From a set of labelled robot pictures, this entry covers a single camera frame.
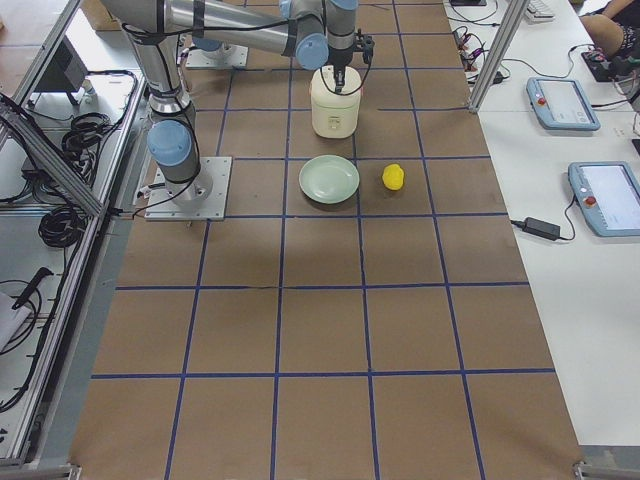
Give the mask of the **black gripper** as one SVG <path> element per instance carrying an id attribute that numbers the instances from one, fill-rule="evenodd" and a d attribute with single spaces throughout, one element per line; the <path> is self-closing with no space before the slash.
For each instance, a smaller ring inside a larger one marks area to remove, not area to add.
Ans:
<path id="1" fill-rule="evenodd" d="M 351 63 L 351 48 L 330 48 L 330 65 L 333 67 L 334 93 L 343 94 L 346 83 L 346 67 Z"/>

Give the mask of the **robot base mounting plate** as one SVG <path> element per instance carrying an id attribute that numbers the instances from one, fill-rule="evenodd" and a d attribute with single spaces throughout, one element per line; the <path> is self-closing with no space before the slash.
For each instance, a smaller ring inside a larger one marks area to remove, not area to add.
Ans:
<path id="1" fill-rule="evenodd" d="M 201 171 L 188 189 L 179 194 L 182 187 L 169 183 L 166 188 L 164 175 L 156 169 L 155 181 L 164 183 L 150 193 L 150 206 L 143 211 L 149 221 L 222 221 L 225 218 L 231 157 L 201 157 Z"/>

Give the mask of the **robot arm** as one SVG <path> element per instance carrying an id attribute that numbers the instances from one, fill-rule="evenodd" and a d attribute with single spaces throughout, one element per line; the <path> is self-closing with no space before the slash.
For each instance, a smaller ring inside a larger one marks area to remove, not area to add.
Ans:
<path id="1" fill-rule="evenodd" d="M 195 110 L 176 66 L 189 34 L 294 58 L 306 70 L 333 67 L 338 92 L 357 50 L 356 1 L 283 1 L 274 16 L 224 1 L 106 1 L 119 21 L 150 91 L 154 122 L 193 120 Z"/>

